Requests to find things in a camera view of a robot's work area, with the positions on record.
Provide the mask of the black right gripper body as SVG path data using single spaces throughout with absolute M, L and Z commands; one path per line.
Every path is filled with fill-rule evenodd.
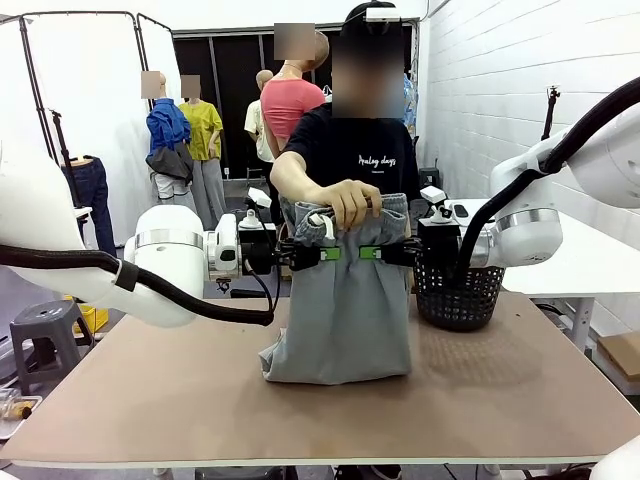
M 420 263 L 425 267 L 451 270 L 459 253 L 460 227 L 451 222 L 438 224 L 420 219 L 417 235 L 421 242 Z

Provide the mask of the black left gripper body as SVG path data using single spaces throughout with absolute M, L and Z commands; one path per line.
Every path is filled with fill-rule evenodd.
M 275 260 L 273 248 L 277 242 L 277 231 L 274 228 L 249 229 L 238 231 L 239 243 L 242 250 L 242 258 L 258 275 L 271 273 Z

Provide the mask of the person's right hand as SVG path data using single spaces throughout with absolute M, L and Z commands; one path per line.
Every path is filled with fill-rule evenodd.
M 350 179 L 321 187 L 315 202 L 333 209 L 341 230 L 361 225 L 367 213 L 378 217 L 382 209 L 382 196 L 377 187 Z

